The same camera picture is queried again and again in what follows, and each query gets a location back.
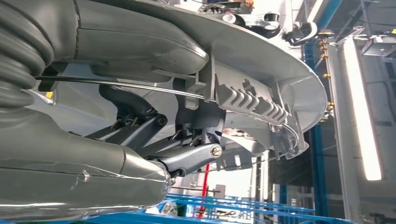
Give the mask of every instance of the flexible hose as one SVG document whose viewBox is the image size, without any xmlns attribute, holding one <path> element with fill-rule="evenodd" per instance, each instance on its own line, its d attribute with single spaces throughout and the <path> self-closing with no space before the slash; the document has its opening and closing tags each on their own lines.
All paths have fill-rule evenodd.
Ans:
<svg viewBox="0 0 396 224">
<path fill-rule="evenodd" d="M 23 107 L 33 96 L 31 89 L 54 59 L 51 44 L 27 17 L 0 2 L 0 108 Z"/>
</svg>

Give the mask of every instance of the gray plastic bracket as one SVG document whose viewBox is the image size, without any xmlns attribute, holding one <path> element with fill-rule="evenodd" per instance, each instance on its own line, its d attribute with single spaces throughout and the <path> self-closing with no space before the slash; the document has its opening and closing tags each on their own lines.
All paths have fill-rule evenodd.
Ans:
<svg viewBox="0 0 396 224">
<path fill-rule="evenodd" d="M 214 84 L 215 84 L 215 59 L 212 49 L 206 49 L 209 54 L 209 62 L 205 67 L 197 73 L 194 78 L 186 79 L 185 89 L 190 93 L 204 95 L 204 101 L 209 103 L 214 100 Z M 199 107 L 199 99 L 186 97 L 186 108 L 196 110 Z"/>
<path fill-rule="evenodd" d="M 272 89 L 240 72 L 216 73 L 216 101 L 222 109 L 242 113 L 273 125 L 290 114 L 273 101 Z"/>
</svg>

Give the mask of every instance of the metal rod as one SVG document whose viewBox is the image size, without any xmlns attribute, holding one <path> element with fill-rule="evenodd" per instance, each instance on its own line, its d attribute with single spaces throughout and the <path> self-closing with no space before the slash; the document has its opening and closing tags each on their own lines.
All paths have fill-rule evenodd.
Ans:
<svg viewBox="0 0 396 224">
<path fill-rule="evenodd" d="M 197 188 L 185 188 L 185 187 L 172 187 L 173 189 L 182 189 L 182 190 L 196 190 L 196 191 L 202 191 L 202 189 L 197 189 Z M 219 193 L 220 191 L 218 190 L 206 190 L 208 192 L 213 192 L 213 193 Z"/>
<path fill-rule="evenodd" d="M 158 92 L 165 92 L 165 93 L 172 93 L 175 95 L 181 95 L 185 97 L 197 98 L 197 99 L 205 99 L 204 96 L 183 92 L 178 90 L 171 90 L 165 89 L 161 87 L 154 87 L 149 85 L 141 85 L 141 84 L 132 84 L 132 83 L 125 83 L 125 82 L 113 82 L 113 81 L 106 81 L 100 79 L 91 79 L 91 78 L 77 78 L 77 77 L 61 77 L 61 76 L 38 76 L 36 77 L 37 80 L 46 80 L 46 81 L 60 81 L 60 82 L 74 82 L 74 83 L 91 83 L 91 84 L 102 84 L 102 85 L 113 85 L 113 86 L 121 86 L 121 87 L 128 87 L 128 88 L 136 88 L 142 90 L 152 90 Z"/>
</svg>

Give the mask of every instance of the blue metal frame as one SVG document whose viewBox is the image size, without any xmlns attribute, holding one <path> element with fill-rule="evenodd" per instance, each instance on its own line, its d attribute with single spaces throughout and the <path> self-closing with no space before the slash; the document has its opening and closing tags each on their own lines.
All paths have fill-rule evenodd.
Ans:
<svg viewBox="0 0 396 224">
<path fill-rule="evenodd" d="M 318 19 L 318 29 L 325 29 L 333 18 L 335 12 L 339 8 L 342 0 L 330 0 L 320 18 Z M 315 71 L 315 55 L 312 44 L 304 46 L 305 63 Z M 327 216 L 327 196 L 326 196 L 326 182 L 325 182 L 325 166 L 322 154 L 322 132 L 320 125 L 316 125 L 310 130 L 311 146 L 312 146 L 312 161 L 314 170 L 314 194 L 315 194 L 315 210 L 319 216 Z"/>
<path fill-rule="evenodd" d="M 312 213 L 314 210 L 312 209 L 304 209 L 293 206 L 288 206 L 284 204 L 272 204 L 272 203 L 263 203 L 263 202 L 253 202 L 247 200 L 234 200 L 234 199 L 224 199 L 224 198 L 205 198 L 199 196 L 185 196 L 185 195 L 169 195 L 167 196 L 167 200 L 165 202 L 172 201 L 177 204 L 185 204 L 186 206 L 193 206 L 195 208 L 200 208 L 201 206 L 206 208 L 206 217 L 202 218 L 194 218 L 194 217 L 169 217 L 162 215 L 149 215 L 144 213 L 120 213 L 113 215 L 102 215 L 100 217 L 89 219 L 90 223 L 98 223 L 98 224 L 121 224 L 121 223 L 129 223 L 129 224 L 149 224 L 149 223 L 162 223 L 162 224 L 195 224 L 195 223 L 222 223 L 229 224 L 226 220 L 221 220 L 219 217 L 215 217 L 215 215 L 210 215 L 210 211 L 216 211 L 216 209 L 223 210 L 238 210 L 238 211 L 247 211 L 252 213 L 259 213 L 265 215 L 274 215 L 278 217 L 283 217 L 282 223 L 288 224 L 300 224 L 300 223 L 314 223 L 317 221 L 322 221 L 326 223 L 353 223 L 348 220 L 338 219 L 338 218 L 330 218 L 330 217 L 319 217 L 314 216 Z M 256 209 L 257 207 L 265 207 L 265 209 Z M 255 218 L 255 221 L 258 223 L 268 223 L 266 220 L 260 220 Z"/>
<path fill-rule="evenodd" d="M 323 13 L 318 19 L 318 22 L 316 23 L 319 30 L 325 29 L 327 27 L 338 7 L 341 5 L 341 2 L 342 0 L 329 0 L 326 8 L 324 9 Z"/>
</svg>

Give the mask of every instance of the ceiling light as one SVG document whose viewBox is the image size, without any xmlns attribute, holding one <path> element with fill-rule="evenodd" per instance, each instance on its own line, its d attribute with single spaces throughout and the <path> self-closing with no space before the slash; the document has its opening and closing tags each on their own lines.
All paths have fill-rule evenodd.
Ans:
<svg viewBox="0 0 396 224">
<path fill-rule="evenodd" d="M 320 6 L 322 5 L 323 0 L 316 0 L 315 4 L 313 5 L 313 8 L 307 18 L 307 22 L 313 22 L 313 20 L 316 17 L 316 14 L 318 14 Z"/>
<path fill-rule="evenodd" d="M 371 118 L 368 112 L 362 72 L 355 42 L 352 38 L 349 38 L 344 43 L 344 55 L 360 150 L 363 158 L 364 172 L 367 180 L 377 181 L 382 178 L 380 162 L 375 143 L 375 135 L 371 125 Z"/>
</svg>

